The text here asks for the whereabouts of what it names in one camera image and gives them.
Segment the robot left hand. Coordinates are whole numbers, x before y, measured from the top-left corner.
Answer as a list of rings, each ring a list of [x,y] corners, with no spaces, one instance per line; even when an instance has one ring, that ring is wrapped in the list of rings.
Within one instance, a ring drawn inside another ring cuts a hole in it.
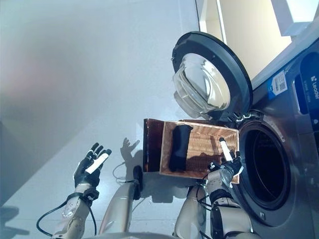
[[[94,143],[86,153],[73,173],[75,187],[79,184],[87,183],[96,188],[100,182],[100,173],[105,161],[109,158],[112,151],[98,142]]]

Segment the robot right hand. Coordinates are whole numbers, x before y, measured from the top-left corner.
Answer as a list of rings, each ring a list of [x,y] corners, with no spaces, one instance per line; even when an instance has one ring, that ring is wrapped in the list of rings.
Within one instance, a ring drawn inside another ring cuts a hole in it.
[[[233,176],[241,174],[244,167],[241,162],[240,151],[231,151],[223,137],[219,138],[219,143],[221,145],[223,154],[221,165],[230,167],[233,171]]]

